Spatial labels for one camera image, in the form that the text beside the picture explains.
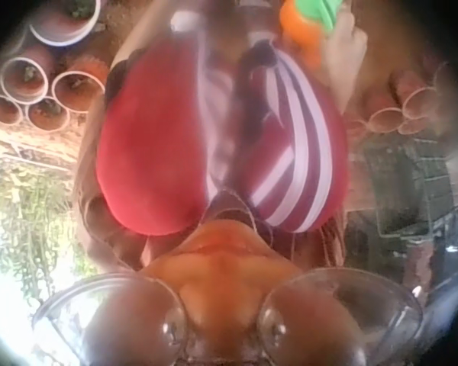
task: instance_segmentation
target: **clay pot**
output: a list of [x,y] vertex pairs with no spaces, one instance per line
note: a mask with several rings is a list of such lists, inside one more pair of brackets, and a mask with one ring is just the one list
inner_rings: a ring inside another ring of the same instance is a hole
[[402,110],[388,88],[371,88],[365,94],[368,129],[375,133],[390,133],[404,121]]
[[458,84],[448,62],[441,63],[437,67],[433,76],[433,85],[440,95],[458,94]]
[[[57,114],[51,111],[55,104],[59,108]],[[52,97],[45,97],[36,104],[26,106],[25,115],[34,127],[48,133],[64,129],[70,119],[69,111],[59,105]]]
[[356,111],[347,111],[343,117],[348,143],[356,146],[369,135],[367,123]]
[[430,124],[429,117],[422,117],[417,120],[405,120],[404,123],[398,127],[397,131],[401,135],[412,135],[421,132],[430,126]]
[[46,96],[53,67],[54,59],[49,50],[35,44],[3,65],[0,84],[13,101],[34,104]]
[[19,27],[6,42],[2,51],[2,56],[10,57],[18,54],[25,44],[29,43],[28,41],[31,38],[28,27]]
[[61,2],[51,2],[44,6],[33,18],[30,25],[32,34],[50,46],[64,47],[85,38],[100,15],[106,0],[95,1],[95,10],[89,19],[75,19],[60,7]]
[[431,49],[426,50],[422,54],[421,64],[431,82],[433,80],[434,73],[442,63],[444,63],[444,59]]
[[433,113],[437,93],[418,74],[411,70],[397,71],[392,73],[391,83],[404,116],[417,120]]
[[19,124],[24,118],[20,106],[4,95],[0,95],[0,124]]
[[108,73],[107,64],[100,59],[81,56],[53,80],[53,97],[64,108],[87,113],[93,99],[105,92]]

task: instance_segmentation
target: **green toy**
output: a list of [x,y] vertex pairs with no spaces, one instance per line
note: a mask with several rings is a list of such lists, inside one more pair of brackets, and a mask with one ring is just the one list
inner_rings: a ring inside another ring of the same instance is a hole
[[298,13],[304,18],[317,21],[329,33],[336,24],[337,10],[343,0],[295,0]]

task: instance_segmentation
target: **soil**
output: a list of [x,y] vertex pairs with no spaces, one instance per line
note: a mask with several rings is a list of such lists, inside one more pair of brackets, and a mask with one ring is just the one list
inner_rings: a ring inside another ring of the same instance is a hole
[[61,0],[66,13],[79,21],[88,20],[95,12],[95,0]]
[[147,0],[111,0],[102,9],[99,21],[105,24],[107,30],[115,34],[119,40],[124,41],[143,14],[143,9],[148,2]]
[[12,88],[35,92],[44,86],[44,78],[36,66],[27,61],[11,64],[5,73],[5,82]]
[[375,133],[391,133],[402,124],[403,116],[400,111],[383,111],[369,122],[369,128]]
[[65,76],[56,86],[58,99],[75,111],[87,111],[92,99],[100,93],[97,82],[83,75]]
[[19,117],[17,107],[5,98],[0,98],[0,121],[4,124],[13,124]]
[[66,111],[51,99],[44,99],[29,109],[31,122],[45,131],[62,127],[65,117]]

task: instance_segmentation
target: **hand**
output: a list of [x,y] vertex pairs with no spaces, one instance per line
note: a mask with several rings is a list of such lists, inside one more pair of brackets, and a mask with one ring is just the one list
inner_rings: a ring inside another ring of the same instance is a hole
[[368,37],[355,27],[349,5],[341,5],[336,25],[323,45],[323,67],[338,109],[344,112],[353,95],[365,57]]

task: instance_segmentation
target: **metal crate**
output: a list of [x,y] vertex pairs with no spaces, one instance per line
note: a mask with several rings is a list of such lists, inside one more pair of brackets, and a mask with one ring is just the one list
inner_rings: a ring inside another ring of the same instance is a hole
[[364,153],[379,235],[430,239],[434,222],[453,209],[450,177],[434,134],[425,130],[414,136],[377,135]]

